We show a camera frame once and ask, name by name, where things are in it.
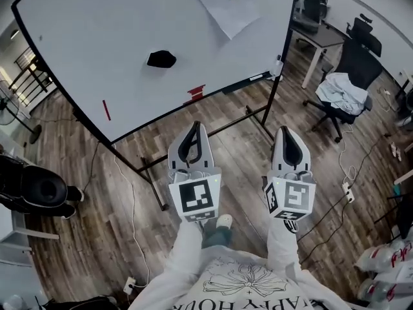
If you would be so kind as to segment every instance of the metal frame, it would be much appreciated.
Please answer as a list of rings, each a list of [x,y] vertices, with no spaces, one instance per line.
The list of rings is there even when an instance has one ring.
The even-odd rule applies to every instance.
[[[388,229],[390,230],[390,233],[391,233],[391,235],[392,235],[392,238],[391,238],[390,241],[387,242],[387,243],[393,242],[395,239],[399,238],[399,236],[400,236],[400,233],[399,233],[398,235],[396,235],[396,236],[393,234],[392,226],[391,226],[391,224],[390,224],[387,216],[388,216],[389,214],[391,214],[392,212],[394,212],[396,209],[399,208],[400,202],[398,201],[398,199],[403,199],[404,196],[411,195],[411,194],[412,194],[412,192],[408,192],[408,193],[405,193],[405,194],[389,196],[387,199],[388,199],[388,200],[394,200],[395,206],[394,206],[393,208],[391,208],[389,211],[387,211],[382,217],[378,218],[377,220],[375,220],[375,221],[373,222],[373,224],[375,225],[375,224],[377,224],[378,222],[380,222],[380,221],[383,220],[383,219],[386,220],[387,227],[388,227]]]
[[[146,161],[146,158],[141,158],[141,160],[142,160],[142,162],[143,162],[143,166],[140,167],[140,168],[137,168],[137,167],[135,167],[129,160],[127,160],[118,150],[116,150],[116,148],[113,147],[113,144],[116,143],[117,141],[119,141],[119,140],[127,137],[129,134],[131,134],[131,133],[133,133],[133,132],[136,132],[136,131],[138,131],[139,129],[142,129],[143,127],[145,127],[145,126],[147,126],[147,125],[149,125],[149,124],[151,124],[151,123],[153,123],[153,122],[155,122],[155,121],[157,121],[157,120],[159,120],[159,119],[161,119],[161,118],[163,118],[163,117],[165,117],[165,116],[167,116],[167,115],[169,115],[169,114],[171,114],[171,113],[173,113],[173,112],[175,112],[175,111],[177,111],[177,110],[180,110],[180,109],[182,109],[182,108],[184,108],[184,107],[187,107],[187,106],[190,105],[190,104],[193,104],[193,103],[195,103],[195,102],[197,102],[197,101],[199,101],[199,100],[201,100],[201,99],[204,99],[204,98],[206,98],[207,96],[211,96],[211,95],[213,95],[213,94],[215,94],[215,93],[217,93],[217,92],[223,92],[223,93],[227,94],[227,93],[229,93],[229,92],[233,92],[233,91],[238,90],[238,89],[241,89],[241,88],[243,88],[243,87],[245,87],[245,86],[247,86],[247,85],[250,85],[250,84],[252,84],[252,83],[254,83],[254,82],[256,82],[256,81],[259,81],[259,80],[262,80],[262,79],[265,79],[265,78],[269,78],[269,77],[270,77],[270,73],[269,73],[269,72],[264,72],[264,73],[262,73],[262,74],[260,75],[260,77],[259,77],[258,79],[255,79],[255,80],[253,80],[253,81],[250,81],[249,79],[246,79],[246,80],[244,80],[244,81],[240,81],[239,83],[230,85],[230,86],[227,87],[227,88],[222,88],[221,90],[217,90],[217,91],[215,91],[215,92],[213,92],[213,93],[210,93],[210,94],[207,95],[207,96],[204,96],[204,97],[202,97],[202,98],[200,98],[200,99],[197,99],[197,100],[193,100],[193,101],[191,101],[190,103],[188,103],[188,104],[186,104],[186,105],[183,105],[183,106],[181,106],[181,107],[179,107],[179,108],[176,108],[176,109],[174,109],[174,110],[172,110],[172,111],[170,111],[170,112],[167,112],[166,114],[164,114],[164,115],[162,115],[162,116],[159,116],[158,118],[156,118],[156,119],[154,119],[154,120],[152,120],[152,121],[150,121],[150,122],[148,122],[148,123],[146,123],[146,124],[144,124],[144,125],[141,125],[140,127],[136,128],[135,130],[130,131],[129,133],[125,134],[124,136],[122,136],[122,137],[120,137],[120,138],[118,138],[118,139],[116,139],[116,140],[114,140],[114,141],[110,141],[110,140],[92,123],[92,121],[90,121],[90,119],[86,116],[86,114],[79,108],[79,106],[77,105],[77,103],[70,97],[69,93],[65,90],[65,88],[62,86],[62,84],[60,84],[59,80],[55,77],[55,75],[53,74],[53,72],[52,72],[52,71],[50,70],[50,68],[48,67],[46,61],[43,59],[43,57],[41,56],[40,52],[38,51],[36,45],[34,44],[32,38],[30,37],[30,34],[27,32],[27,29],[26,29],[26,27],[25,27],[25,24],[23,23],[23,21],[22,21],[22,19],[21,19],[21,16],[20,16],[19,11],[18,11],[18,9],[17,9],[17,4],[18,4],[20,1],[21,1],[21,0],[16,0],[16,1],[14,1],[13,4],[12,4],[12,11],[13,11],[15,20],[17,21],[17,24],[19,25],[19,28],[20,28],[22,34],[24,35],[25,39],[27,40],[29,46],[32,48],[33,53],[35,54],[35,56],[40,60],[40,62],[42,62],[42,65],[44,65],[44,66],[48,69],[48,72],[47,72],[48,75],[53,79],[53,82],[56,84],[56,86],[57,86],[58,89],[62,92],[62,94],[65,96],[65,98],[69,101],[69,103],[74,107],[75,116],[76,116],[76,117],[78,118],[78,120],[90,131],[90,133],[91,133],[92,135],[94,135],[94,136],[97,138],[97,140],[99,140],[112,154],[114,154],[117,158],[119,158],[119,160],[121,160],[124,164],[126,164],[126,165],[127,165],[129,168],[131,168],[136,174],[138,174],[142,179],[144,179],[146,182],[148,182],[148,183],[151,185],[151,188],[152,188],[152,190],[153,190],[153,192],[154,192],[154,195],[155,195],[155,197],[156,197],[156,200],[157,200],[157,202],[158,202],[158,204],[159,204],[159,206],[160,206],[160,208],[161,208],[162,211],[167,210],[167,209],[169,208],[169,205],[168,205],[167,203],[164,204],[164,203],[161,202],[160,197],[159,197],[159,195],[158,195],[158,193],[157,193],[157,191],[156,191],[156,188],[155,188],[155,186],[154,186],[154,182],[152,181],[152,179],[151,179],[151,177],[150,177],[150,175],[149,175],[149,169],[150,169],[151,167],[153,167],[154,165],[156,165],[156,164],[158,164],[158,163],[161,163],[162,161],[167,160],[167,159],[168,159],[168,156],[167,156],[167,155],[164,155],[164,156],[162,156],[162,157],[160,157],[160,158],[158,158],[158,159],[156,159],[156,160],[154,160],[154,161],[152,161],[152,162],[147,162],[147,161]],[[293,15],[293,13],[294,13],[294,3],[292,3],[292,6],[291,6],[290,22],[289,22],[289,25],[288,25],[288,31],[287,31],[287,36],[286,36],[286,39],[285,39],[283,54],[282,54],[281,59],[280,59],[281,62],[283,62],[283,63],[285,62],[285,59],[286,59],[286,57],[287,57],[288,48],[289,48],[290,42],[291,42],[291,37],[292,37],[291,20],[292,20],[292,15]],[[273,139],[274,139],[274,136],[271,135],[270,131],[265,127],[265,122],[266,122],[266,120],[267,120],[267,118],[268,118],[268,114],[269,114],[270,109],[271,109],[272,101],[274,100],[274,97],[275,97],[275,95],[276,95],[279,80],[280,80],[280,76],[278,76],[278,77],[274,80],[274,84],[273,84],[273,86],[272,86],[272,90],[271,90],[270,96],[269,96],[269,98],[268,98],[268,102],[267,102],[267,104],[266,104],[265,106],[263,106],[263,107],[261,107],[261,108],[258,108],[258,109],[254,110],[254,111],[251,111],[250,107],[247,106],[247,107],[246,107],[246,114],[245,114],[244,116],[242,116],[242,117],[236,119],[235,121],[232,121],[232,122],[230,122],[230,123],[228,123],[228,124],[226,124],[226,125],[218,128],[218,129],[210,132],[210,133],[208,134],[208,137],[214,136],[215,134],[218,134],[218,133],[226,130],[227,128],[229,128],[229,127],[231,127],[231,126],[233,126],[233,125],[236,125],[236,124],[238,124],[239,122],[246,120],[247,118],[254,117],[254,119],[256,119],[256,120],[259,122],[259,125],[264,129],[264,131],[265,131],[265,132],[270,136],[270,138],[273,140]],[[256,116],[256,114],[258,114],[259,112],[262,112],[262,111],[264,111],[264,110],[265,110],[265,113],[264,113],[263,119],[260,121],[260,120],[258,119],[258,117]]]

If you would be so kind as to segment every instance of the chair leg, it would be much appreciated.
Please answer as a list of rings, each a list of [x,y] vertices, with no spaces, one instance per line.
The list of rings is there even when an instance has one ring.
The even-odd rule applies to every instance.
[[[309,103],[310,103],[312,106],[315,106],[316,108],[318,108],[319,110],[327,113],[327,109],[326,109],[323,105],[320,105],[319,103],[316,103],[316,102],[311,101],[311,100],[305,100],[305,101],[303,102],[303,106],[305,107],[305,106],[307,106]]]
[[[343,139],[343,135],[341,134],[340,126],[338,125],[337,119],[335,117],[331,117],[331,120],[334,124],[334,127],[336,128],[338,137],[334,139],[336,143],[339,143]]]
[[[316,130],[316,128],[318,128],[319,126],[320,126],[320,124],[322,124],[322,122],[324,122],[326,119],[328,118],[328,116],[327,115],[324,115],[318,122],[317,122],[317,124],[315,124],[312,128],[311,128],[311,131],[315,131]]]

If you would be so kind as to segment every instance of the electrical outlet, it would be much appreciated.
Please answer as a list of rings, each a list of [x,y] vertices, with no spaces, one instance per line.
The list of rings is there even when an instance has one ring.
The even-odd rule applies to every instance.
[[[348,193],[346,195],[346,198],[347,198],[348,202],[350,202],[350,203],[353,202],[355,200],[355,198],[354,198],[352,190],[349,188],[350,185],[348,183],[344,183],[344,184],[342,184],[341,187],[343,188],[343,191],[344,191],[345,194]]]
[[[136,284],[136,279],[133,279],[131,277],[128,277],[128,280],[126,281],[126,285],[125,288],[123,289],[123,291],[127,294],[127,295],[131,295],[132,291],[134,290],[134,285]]]

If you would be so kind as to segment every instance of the shoe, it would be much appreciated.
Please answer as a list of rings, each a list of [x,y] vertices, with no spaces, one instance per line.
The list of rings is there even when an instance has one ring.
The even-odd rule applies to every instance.
[[[62,216],[63,220],[68,220],[70,218],[72,218],[74,215],[76,215],[76,208],[74,208],[73,214],[71,214],[70,216],[66,217],[66,216]]]
[[[397,147],[396,147],[396,145],[394,144],[394,142],[392,142],[392,143],[390,144],[390,149],[391,149],[391,151],[392,151],[393,157],[395,158],[395,157],[396,157]]]
[[[401,154],[400,154],[400,148],[396,149],[396,155],[398,157],[399,162],[401,162]]]
[[[81,195],[79,202],[83,202],[85,200],[84,192],[79,187],[76,187],[76,189],[79,191],[79,193]]]
[[[223,214],[222,216],[218,218],[216,228],[220,226],[225,226],[225,227],[228,227],[228,229],[230,229],[231,225],[232,225],[232,216],[230,214]]]

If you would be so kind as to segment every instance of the red object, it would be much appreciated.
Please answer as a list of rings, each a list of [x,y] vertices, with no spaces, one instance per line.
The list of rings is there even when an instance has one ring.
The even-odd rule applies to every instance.
[[[397,284],[394,285],[394,286],[392,287],[392,289],[387,292],[387,300],[388,300],[389,302],[390,302],[391,300],[393,300],[393,297],[394,297],[394,289],[396,288],[396,286],[397,286]]]
[[[110,114],[109,114],[108,107],[106,106],[106,101],[102,100],[102,102],[103,102],[103,107],[105,108],[106,116],[108,116],[108,119],[110,120]]]
[[[192,96],[192,98],[191,98],[191,100],[189,100],[185,103],[189,103],[189,102],[201,99],[204,96],[204,94],[203,94],[204,87],[205,87],[205,85],[201,85],[201,86],[198,86],[196,88],[193,88],[192,90],[189,90],[188,93]]]

